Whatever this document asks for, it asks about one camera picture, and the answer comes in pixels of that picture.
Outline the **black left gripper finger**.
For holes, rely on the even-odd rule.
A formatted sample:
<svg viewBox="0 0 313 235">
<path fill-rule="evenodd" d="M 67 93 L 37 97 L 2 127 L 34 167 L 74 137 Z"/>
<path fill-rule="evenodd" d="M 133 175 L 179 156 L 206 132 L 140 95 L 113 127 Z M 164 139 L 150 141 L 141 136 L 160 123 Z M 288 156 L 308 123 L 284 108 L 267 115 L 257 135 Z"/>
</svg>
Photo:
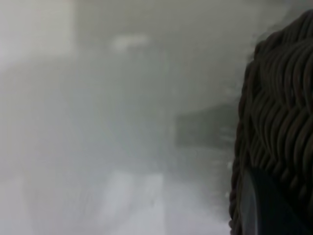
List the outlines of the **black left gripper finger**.
<svg viewBox="0 0 313 235">
<path fill-rule="evenodd" d="M 311 235 L 304 221 L 263 171 L 245 171 L 240 199 L 244 235 Z"/>
</svg>

